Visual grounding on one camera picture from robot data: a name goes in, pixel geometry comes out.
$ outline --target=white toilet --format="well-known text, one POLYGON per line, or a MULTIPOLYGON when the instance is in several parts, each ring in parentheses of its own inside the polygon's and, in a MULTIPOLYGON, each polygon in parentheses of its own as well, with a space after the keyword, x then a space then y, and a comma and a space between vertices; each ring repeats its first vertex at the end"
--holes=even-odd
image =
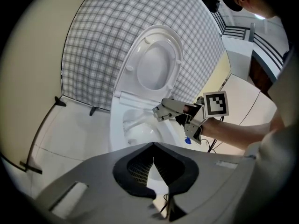
POLYGON ((182 58, 182 42, 169 27, 154 25, 138 36, 114 87, 110 152, 148 142, 180 146, 170 121, 158 122, 152 109, 170 96, 182 58), (128 128, 136 121, 139 125, 128 128))

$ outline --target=plaid pattern wall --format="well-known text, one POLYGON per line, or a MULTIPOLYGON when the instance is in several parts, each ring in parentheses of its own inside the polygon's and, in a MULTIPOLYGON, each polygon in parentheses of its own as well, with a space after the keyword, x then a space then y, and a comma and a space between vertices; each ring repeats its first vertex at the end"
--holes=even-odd
POLYGON ((126 54, 147 27, 164 24, 182 40, 184 58, 172 94, 192 102, 212 74, 224 46, 199 0, 85 0, 66 38, 63 94, 110 110, 126 54))

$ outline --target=blue object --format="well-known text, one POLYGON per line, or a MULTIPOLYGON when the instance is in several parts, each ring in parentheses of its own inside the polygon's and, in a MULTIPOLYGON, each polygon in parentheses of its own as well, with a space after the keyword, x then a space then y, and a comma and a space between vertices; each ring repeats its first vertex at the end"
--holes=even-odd
POLYGON ((187 144, 191 144, 191 139, 188 138, 188 137, 186 137, 185 142, 186 142, 187 144))

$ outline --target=ceiling light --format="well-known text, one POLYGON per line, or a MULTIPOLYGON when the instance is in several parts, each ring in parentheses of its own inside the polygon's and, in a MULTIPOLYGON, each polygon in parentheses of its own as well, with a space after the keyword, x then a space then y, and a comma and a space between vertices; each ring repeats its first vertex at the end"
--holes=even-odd
POLYGON ((260 15, 257 15, 257 14, 255 14, 255 16, 256 16, 257 19, 261 19, 261 20, 265 19, 264 17, 262 17, 260 15))

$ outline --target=toilet lid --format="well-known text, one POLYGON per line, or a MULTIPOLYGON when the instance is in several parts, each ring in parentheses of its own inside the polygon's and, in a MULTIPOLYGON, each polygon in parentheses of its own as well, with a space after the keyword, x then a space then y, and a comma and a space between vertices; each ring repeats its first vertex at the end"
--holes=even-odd
POLYGON ((183 59, 179 36, 164 25, 153 25, 134 41, 118 74, 114 96, 127 92, 161 102, 168 98, 183 59))

